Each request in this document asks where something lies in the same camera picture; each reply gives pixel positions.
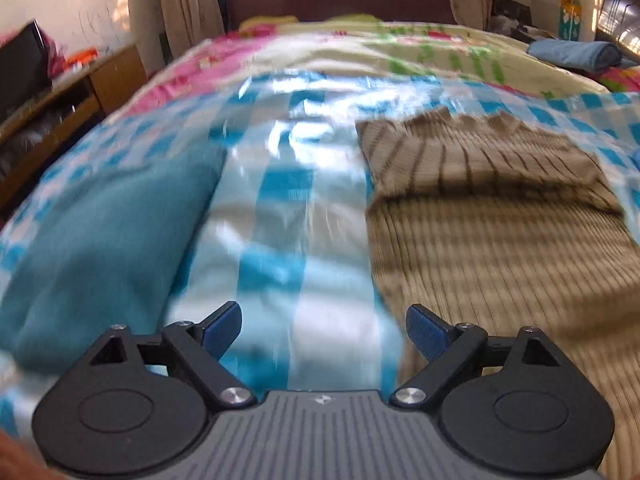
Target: brown striped sweater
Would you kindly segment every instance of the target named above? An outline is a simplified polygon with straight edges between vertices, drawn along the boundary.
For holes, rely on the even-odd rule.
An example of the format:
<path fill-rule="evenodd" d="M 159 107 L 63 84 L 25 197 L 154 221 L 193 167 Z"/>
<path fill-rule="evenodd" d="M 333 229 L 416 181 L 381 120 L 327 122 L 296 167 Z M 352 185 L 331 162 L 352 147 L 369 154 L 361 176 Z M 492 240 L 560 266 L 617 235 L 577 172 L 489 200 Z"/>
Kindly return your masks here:
<path fill-rule="evenodd" d="M 640 253 L 595 158 L 506 114 L 358 132 L 372 274 L 401 326 L 412 303 L 497 335 L 539 326 L 614 411 L 602 471 L 640 473 Z M 406 345 L 400 380 L 423 365 Z"/>

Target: cluttered nightstand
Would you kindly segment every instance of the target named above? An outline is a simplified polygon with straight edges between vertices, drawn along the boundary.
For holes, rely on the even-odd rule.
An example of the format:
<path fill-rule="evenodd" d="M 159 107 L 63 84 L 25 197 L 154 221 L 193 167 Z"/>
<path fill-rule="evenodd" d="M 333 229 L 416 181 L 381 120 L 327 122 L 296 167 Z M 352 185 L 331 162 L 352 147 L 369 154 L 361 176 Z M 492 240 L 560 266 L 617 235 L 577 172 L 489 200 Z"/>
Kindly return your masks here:
<path fill-rule="evenodd" d="M 53 162 L 145 82 L 138 50 L 127 46 L 63 76 L 0 124 L 0 221 Z"/>

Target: orange object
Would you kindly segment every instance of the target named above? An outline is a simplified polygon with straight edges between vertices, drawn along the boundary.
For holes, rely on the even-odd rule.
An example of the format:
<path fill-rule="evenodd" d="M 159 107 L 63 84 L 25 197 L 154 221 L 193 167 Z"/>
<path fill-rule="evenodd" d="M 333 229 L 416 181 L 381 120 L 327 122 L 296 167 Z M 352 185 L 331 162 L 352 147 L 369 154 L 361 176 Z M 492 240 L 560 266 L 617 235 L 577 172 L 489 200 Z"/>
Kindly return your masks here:
<path fill-rule="evenodd" d="M 79 50 L 71 54 L 71 56 L 66 58 L 65 61 L 65 70 L 68 70 L 69 67 L 75 64 L 88 65 L 92 61 L 98 58 L 98 50 L 94 47 L 87 48 L 85 50 Z"/>

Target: hand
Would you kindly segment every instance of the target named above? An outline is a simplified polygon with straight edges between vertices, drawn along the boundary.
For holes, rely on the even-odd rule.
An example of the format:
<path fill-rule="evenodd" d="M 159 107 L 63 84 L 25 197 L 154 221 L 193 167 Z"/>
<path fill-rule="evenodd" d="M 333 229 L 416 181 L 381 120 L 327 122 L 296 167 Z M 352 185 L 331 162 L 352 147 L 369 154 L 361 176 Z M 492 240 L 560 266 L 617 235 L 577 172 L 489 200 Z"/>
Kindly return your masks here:
<path fill-rule="evenodd" d="M 62 475 L 37 462 L 7 434 L 0 431 L 0 478 L 2 480 L 64 480 Z"/>

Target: black monitor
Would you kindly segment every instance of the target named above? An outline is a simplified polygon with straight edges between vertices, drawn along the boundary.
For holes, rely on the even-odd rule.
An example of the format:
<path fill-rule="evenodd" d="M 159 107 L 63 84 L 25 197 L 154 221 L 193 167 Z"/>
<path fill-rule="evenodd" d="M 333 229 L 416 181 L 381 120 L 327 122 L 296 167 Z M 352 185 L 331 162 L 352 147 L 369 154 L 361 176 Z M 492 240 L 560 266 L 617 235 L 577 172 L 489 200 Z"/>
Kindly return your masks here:
<path fill-rule="evenodd" d="M 0 123 L 50 88 L 49 53 L 36 22 L 0 48 Z"/>

